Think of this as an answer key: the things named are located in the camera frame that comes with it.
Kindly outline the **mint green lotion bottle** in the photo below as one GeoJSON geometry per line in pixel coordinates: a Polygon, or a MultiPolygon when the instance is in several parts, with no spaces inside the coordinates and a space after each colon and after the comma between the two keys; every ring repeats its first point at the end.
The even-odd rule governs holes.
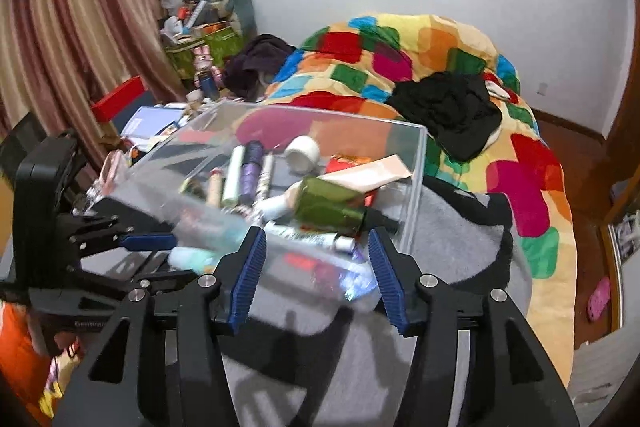
{"type": "Polygon", "coordinates": [[[224,254],[208,251],[207,249],[177,246],[169,251],[168,265],[172,269],[190,270],[198,275],[214,273],[224,254]]]}

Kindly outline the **pink crocs shoe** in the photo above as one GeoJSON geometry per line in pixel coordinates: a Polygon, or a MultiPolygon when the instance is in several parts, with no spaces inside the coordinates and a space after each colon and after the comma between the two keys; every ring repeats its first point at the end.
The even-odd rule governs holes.
{"type": "Polygon", "coordinates": [[[587,315],[590,322],[597,322],[608,307],[611,300],[611,281],[609,277],[602,277],[596,288],[588,298],[587,315]]]}

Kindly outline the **wooden shelf unit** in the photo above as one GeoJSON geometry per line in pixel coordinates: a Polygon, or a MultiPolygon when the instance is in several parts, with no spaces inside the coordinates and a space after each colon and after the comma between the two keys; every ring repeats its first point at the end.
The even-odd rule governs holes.
{"type": "Polygon", "coordinates": [[[634,0],[634,33],[625,90],[608,137],[605,166],[614,182],[626,181],[600,226],[611,283],[611,332],[624,325],[623,260],[617,246],[615,225],[639,195],[639,0],[634,0]]]}

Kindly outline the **white toothpaste tube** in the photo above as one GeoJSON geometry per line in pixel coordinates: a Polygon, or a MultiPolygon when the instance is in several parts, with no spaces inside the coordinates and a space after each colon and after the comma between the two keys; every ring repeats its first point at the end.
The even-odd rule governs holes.
{"type": "Polygon", "coordinates": [[[273,221],[267,222],[264,229],[268,233],[281,237],[281,239],[326,248],[338,253],[351,253],[357,246],[357,239],[353,237],[338,233],[303,231],[288,225],[277,225],[273,221]]]}

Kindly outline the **dark purple garment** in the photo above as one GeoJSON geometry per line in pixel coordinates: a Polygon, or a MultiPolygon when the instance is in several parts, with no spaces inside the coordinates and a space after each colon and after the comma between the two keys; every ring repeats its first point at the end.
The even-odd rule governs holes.
{"type": "Polygon", "coordinates": [[[279,37],[259,35],[230,58],[222,71],[222,83],[238,98],[254,102],[295,50],[279,37]]]}

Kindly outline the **white small bottle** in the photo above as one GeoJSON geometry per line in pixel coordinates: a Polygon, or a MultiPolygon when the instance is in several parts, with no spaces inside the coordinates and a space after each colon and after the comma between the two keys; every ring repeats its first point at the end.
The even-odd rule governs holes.
{"type": "Polygon", "coordinates": [[[256,210],[265,222],[277,221],[289,215],[294,206],[295,197],[285,193],[256,202],[256,210]]]}

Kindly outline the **purple bottle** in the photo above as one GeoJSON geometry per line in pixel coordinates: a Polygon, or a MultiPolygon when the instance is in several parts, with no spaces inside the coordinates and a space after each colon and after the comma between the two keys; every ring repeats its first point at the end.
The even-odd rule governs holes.
{"type": "Polygon", "coordinates": [[[264,156],[265,147],[259,141],[250,141],[245,145],[240,176],[239,203],[241,205],[252,205],[255,200],[264,156]]]}

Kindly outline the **red small box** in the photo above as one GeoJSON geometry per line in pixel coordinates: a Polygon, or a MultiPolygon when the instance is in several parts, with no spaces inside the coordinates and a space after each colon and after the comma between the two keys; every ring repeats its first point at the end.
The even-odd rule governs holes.
{"type": "Polygon", "coordinates": [[[361,165],[369,164],[369,162],[371,161],[372,159],[370,157],[333,155],[326,164],[326,173],[355,168],[361,165]]]}

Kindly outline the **white tape roll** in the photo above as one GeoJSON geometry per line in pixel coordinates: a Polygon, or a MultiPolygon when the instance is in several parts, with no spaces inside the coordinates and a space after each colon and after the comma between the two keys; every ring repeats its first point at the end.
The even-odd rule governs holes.
{"type": "Polygon", "coordinates": [[[310,173],[318,165],[320,147],[309,135],[299,135],[284,151],[288,168],[297,174],[310,173]]]}

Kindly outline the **clear plastic storage bin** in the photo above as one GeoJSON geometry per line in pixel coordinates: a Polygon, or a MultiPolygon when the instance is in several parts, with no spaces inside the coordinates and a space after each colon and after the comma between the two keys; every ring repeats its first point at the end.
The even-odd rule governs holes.
{"type": "Polygon", "coordinates": [[[149,139],[94,208],[169,223],[176,267],[196,271],[259,225],[273,280],[367,308],[378,299],[369,231],[411,243],[426,146],[416,124],[222,102],[149,139]]]}

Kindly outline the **striped brown curtain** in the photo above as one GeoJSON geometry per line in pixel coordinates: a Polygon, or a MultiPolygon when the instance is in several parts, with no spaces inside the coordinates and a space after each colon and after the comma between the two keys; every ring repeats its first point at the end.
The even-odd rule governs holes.
{"type": "Polygon", "coordinates": [[[47,132],[75,129],[101,160],[92,103],[134,76],[158,101],[183,98],[160,44],[164,14],[160,0],[1,0],[1,131],[33,113],[47,132]]]}

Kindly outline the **black clothing pile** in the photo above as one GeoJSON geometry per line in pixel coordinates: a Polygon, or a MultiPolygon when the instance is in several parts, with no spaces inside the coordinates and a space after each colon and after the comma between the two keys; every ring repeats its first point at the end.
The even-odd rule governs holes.
{"type": "Polygon", "coordinates": [[[502,121],[481,75],[434,72],[418,82],[397,83],[386,104],[406,121],[422,124],[436,144],[459,162],[480,155],[502,121]]]}

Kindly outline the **green spray bottle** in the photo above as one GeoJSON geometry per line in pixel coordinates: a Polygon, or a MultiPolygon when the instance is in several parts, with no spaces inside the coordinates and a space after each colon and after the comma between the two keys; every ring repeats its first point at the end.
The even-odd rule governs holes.
{"type": "Polygon", "coordinates": [[[399,229],[399,222],[382,211],[364,205],[366,195],[306,176],[299,183],[293,217],[305,227],[357,237],[375,228],[390,234],[399,229]]]}

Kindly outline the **pale green tube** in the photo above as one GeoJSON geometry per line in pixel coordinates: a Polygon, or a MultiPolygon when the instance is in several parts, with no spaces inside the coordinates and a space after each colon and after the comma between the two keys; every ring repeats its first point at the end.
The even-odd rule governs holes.
{"type": "Polygon", "coordinates": [[[233,150],[229,161],[227,176],[222,189],[221,205],[224,208],[232,208],[239,202],[240,176],[245,155],[245,146],[237,145],[233,150]]]}

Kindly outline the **green bag of clutter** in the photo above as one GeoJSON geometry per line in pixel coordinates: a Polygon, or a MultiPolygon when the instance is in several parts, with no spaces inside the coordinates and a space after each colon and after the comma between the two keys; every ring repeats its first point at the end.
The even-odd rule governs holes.
{"type": "Polygon", "coordinates": [[[223,69],[241,51],[244,37],[232,0],[198,0],[160,24],[160,42],[169,63],[186,81],[205,60],[223,69]]]}

